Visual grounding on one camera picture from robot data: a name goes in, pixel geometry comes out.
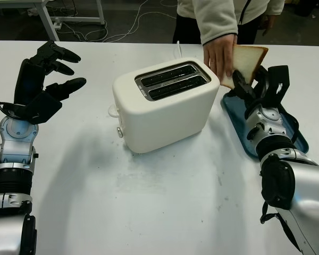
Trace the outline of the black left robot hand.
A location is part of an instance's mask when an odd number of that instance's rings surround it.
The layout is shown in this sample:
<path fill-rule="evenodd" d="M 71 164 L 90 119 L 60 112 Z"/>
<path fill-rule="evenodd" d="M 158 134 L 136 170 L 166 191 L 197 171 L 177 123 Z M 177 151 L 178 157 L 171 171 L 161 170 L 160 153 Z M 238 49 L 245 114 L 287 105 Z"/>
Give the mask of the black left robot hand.
<path fill-rule="evenodd" d="M 30 59 L 24 59 L 14 92 L 14 103 L 29 104 L 44 88 L 45 76 L 55 71 L 65 75 L 74 75 L 74 70 L 61 63 L 79 63 L 81 58 L 76 53 L 58 46 L 50 40 L 37 49 L 37 54 Z"/>

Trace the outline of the person's left hand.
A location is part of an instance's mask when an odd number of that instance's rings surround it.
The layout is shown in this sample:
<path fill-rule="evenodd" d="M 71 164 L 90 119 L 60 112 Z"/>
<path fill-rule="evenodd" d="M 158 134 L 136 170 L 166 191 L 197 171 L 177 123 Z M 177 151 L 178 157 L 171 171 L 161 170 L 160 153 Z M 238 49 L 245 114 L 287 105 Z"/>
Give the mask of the person's left hand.
<path fill-rule="evenodd" d="M 273 28 L 277 15 L 266 15 L 262 16 L 261 22 L 259 24 L 259 29 L 262 30 L 262 36 L 266 36 L 267 33 Z"/>

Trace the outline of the person's right hand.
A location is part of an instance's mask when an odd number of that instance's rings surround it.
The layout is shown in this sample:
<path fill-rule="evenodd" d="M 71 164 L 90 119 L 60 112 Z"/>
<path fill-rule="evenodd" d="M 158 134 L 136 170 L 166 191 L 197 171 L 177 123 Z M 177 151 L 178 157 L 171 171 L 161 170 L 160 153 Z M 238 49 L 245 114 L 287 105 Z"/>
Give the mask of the person's right hand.
<path fill-rule="evenodd" d="M 213 39 L 203 45 L 204 64 L 218 79 L 224 75 L 230 77 L 233 72 L 233 46 L 237 43 L 237 35 L 229 34 Z"/>

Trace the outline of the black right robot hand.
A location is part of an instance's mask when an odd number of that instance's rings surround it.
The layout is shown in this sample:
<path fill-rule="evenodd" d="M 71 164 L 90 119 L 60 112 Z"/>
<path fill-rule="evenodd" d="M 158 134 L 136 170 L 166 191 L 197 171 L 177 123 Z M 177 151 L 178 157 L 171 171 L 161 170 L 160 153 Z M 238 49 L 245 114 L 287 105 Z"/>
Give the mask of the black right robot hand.
<path fill-rule="evenodd" d="M 247 105 L 260 103 L 264 107 L 278 107 L 290 86 L 287 65 L 271 66 L 268 69 L 260 66 L 254 74 L 256 87 L 247 83 L 238 70 L 233 72 L 232 79 L 234 94 Z"/>

